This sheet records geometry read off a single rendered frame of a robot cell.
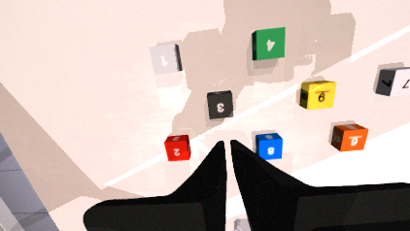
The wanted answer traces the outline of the yellow block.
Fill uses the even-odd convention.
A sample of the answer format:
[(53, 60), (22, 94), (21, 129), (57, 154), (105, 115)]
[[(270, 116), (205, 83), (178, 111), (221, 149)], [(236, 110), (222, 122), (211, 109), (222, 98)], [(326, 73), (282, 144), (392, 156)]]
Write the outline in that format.
[(332, 108), (337, 82), (302, 82), (299, 106), (307, 109)]

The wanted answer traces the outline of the red block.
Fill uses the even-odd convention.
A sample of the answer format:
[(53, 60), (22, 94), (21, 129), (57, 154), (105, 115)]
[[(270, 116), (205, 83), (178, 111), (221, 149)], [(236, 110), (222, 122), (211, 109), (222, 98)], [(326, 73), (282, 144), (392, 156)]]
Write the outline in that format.
[(168, 161), (190, 159), (191, 150), (188, 135), (168, 136), (164, 145)]

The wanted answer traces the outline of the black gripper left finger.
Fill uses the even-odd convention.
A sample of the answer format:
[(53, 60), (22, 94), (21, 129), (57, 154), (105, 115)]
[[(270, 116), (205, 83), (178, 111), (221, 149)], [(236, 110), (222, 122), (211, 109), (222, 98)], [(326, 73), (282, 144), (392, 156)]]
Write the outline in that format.
[(227, 168), (217, 141), (196, 170), (168, 195), (111, 199), (83, 215), (86, 231), (226, 231)]

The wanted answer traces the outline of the orange block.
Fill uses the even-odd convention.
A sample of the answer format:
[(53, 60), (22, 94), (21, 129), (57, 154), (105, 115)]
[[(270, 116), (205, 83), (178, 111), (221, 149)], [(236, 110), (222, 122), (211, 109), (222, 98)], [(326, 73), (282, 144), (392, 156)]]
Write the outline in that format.
[(336, 125), (331, 145), (339, 151), (363, 150), (368, 129), (358, 124)]

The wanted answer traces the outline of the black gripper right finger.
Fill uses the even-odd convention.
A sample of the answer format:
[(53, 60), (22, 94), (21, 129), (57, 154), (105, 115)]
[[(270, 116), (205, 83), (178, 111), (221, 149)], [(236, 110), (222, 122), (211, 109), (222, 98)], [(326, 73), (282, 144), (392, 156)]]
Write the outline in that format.
[(410, 183), (315, 186), (230, 140), (234, 175), (251, 231), (311, 231), (316, 227), (410, 219)]

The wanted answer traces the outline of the blue block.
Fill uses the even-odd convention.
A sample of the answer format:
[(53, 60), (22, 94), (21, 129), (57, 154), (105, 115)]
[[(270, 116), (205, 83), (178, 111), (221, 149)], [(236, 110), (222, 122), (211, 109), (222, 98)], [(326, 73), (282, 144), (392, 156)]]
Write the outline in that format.
[(256, 135), (256, 154), (265, 160), (282, 159), (283, 139), (278, 133)]

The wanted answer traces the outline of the green block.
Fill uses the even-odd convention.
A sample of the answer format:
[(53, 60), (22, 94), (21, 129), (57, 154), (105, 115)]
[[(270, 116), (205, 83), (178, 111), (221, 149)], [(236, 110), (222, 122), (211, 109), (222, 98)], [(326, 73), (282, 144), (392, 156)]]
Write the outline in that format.
[(253, 60), (285, 57), (285, 27), (259, 29), (252, 33)]

